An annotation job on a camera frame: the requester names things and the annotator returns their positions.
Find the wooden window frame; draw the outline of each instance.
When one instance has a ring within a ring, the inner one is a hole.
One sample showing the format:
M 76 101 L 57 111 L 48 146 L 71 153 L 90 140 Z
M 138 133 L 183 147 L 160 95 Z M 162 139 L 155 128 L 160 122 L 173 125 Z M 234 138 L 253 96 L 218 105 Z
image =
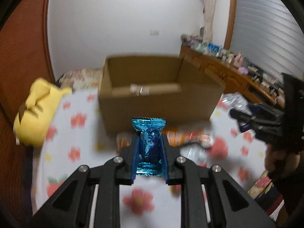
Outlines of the wooden window frame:
M 224 43 L 225 49 L 230 49 L 230 44 L 231 44 L 233 29 L 234 29 L 236 9 L 237 9 L 237 0 L 230 0 L 229 20 L 227 26 L 226 39 Z

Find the wall outlet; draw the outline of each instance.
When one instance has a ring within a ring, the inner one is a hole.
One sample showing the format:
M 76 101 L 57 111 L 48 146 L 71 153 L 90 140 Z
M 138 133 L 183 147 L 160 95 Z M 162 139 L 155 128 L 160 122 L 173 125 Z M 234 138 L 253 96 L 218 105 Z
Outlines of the wall outlet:
M 159 35 L 159 30 L 150 30 L 150 36 L 158 36 Z

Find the yellow plush toy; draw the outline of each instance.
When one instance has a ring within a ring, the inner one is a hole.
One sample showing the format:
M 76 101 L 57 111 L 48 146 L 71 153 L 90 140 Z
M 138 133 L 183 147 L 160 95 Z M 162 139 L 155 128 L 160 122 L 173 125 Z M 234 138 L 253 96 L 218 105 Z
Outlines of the yellow plush toy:
M 60 99 L 71 92 L 71 88 L 60 89 L 43 78 L 35 80 L 14 121 L 19 141 L 41 147 Z

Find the white tablecloth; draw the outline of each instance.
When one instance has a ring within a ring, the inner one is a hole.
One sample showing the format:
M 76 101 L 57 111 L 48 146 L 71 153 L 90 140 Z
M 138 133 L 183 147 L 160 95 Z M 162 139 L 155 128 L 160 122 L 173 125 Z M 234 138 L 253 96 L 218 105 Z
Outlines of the white tablecloth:
M 253 131 L 240 134 L 236 121 L 220 103 L 211 122 L 215 130 L 213 152 L 221 152 L 222 159 L 208 157 L 207 167 L 221 165 L 249 190 L 264 171 L 265 143 L 254 139 Z M 41 150 L 33 196 L 36 207 L 40 208 L 80 165 L 104 164 L 117 155 L 116 149 L 116 139 L 104 130 L 97 89 L 64 97 Z M 137 176 L 134 185 L 121 186 L 120 212 L 124 228 L 180 227 L 180 197 L 173 195 L 159 177 Z

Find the blue candy wrapper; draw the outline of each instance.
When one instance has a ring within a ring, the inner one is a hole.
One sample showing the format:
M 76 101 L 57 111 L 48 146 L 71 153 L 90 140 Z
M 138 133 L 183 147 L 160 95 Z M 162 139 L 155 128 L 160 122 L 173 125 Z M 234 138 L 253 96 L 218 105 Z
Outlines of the blue candy wrapper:
M 165 119 L 133 118 L 132 125 L 140 132 L 139 164 L 137 174 L 162 176 L 160 133 Z

